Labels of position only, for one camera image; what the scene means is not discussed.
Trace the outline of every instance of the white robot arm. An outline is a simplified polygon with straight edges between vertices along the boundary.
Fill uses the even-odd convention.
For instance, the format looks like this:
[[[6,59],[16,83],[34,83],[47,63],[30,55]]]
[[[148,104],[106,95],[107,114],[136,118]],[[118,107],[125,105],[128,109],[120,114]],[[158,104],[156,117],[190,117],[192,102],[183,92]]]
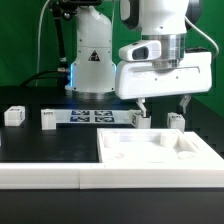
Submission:
[[[185,52],[189,0],[122,0],[121,19],[142,40],[120,49],[115,92],[121,99],[190,94],[211,88],[211,53]]]

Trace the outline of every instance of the small white cube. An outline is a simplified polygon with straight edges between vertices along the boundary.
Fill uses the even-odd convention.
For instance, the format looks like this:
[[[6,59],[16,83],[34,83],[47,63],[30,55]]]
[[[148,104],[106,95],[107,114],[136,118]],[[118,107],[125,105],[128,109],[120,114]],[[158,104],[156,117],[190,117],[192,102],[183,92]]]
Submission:
[[[12,106],[4,113],[5,126],[20,126],[25,120],[25,107]]]
[[[41,110],[41,124],[42,130],[56,129],[56,116],[54,110]]]
[[[170,129],[179,129],[184,133],[185,130],[185,119],[182,115],[177,113],[168,113],[167,127]]]

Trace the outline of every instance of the black table surface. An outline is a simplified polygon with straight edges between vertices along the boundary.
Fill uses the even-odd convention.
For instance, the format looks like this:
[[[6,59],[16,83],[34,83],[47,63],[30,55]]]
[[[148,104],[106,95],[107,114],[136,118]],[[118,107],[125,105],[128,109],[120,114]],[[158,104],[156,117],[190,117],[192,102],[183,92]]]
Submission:
[[[165,128],[168,112],[180,97],[146,102],[152,128]],[[21,127],[5,127],[4,111],[24,105]],[[54,88],[0,87],[0,162],[98,162],[97,128],[129,125],[59,125],[42,131],[40,110],[138,109],[134,101],[77,100]],[[224,153],[224,119],[193,99],[185,115],[186,130],[196,132],[217,153]],[[1,190],[0,223],[222,223],[224,189]]]

